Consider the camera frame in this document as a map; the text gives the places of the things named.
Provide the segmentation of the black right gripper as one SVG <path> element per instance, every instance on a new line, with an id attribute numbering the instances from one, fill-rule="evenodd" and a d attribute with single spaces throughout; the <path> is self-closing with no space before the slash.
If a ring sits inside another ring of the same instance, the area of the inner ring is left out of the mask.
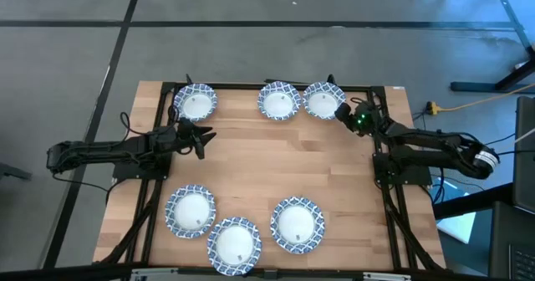
<path id="1" fill-rule="evenodd" d="M 351 100 L 351 102 L 356 104 L 353 114 L 350 114 L 351 107 L 347 103 L 342 103 L 338 107 L 337 113 L 343 115 L 336 115 L 336 119 L 349 125 L 349 128 L 360 137 L 373 136 L 376 132 L 378 118 L 377 107 L 366 100 Z"/>

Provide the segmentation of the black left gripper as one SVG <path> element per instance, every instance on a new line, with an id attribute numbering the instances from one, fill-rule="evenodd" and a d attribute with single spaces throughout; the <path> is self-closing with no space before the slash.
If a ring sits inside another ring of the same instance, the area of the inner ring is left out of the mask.
<path id="1" fill-rule="evenodd" d="M 187 118 L 180 118 L 174 123 L 176 126 L 174 137 L 169 143 L 169 150 L 186 155 L 192 151 L 199 160 L 205 158 L 205 146 L 217 134 L 211 133 L 209 126 L 198 126 Z"/>

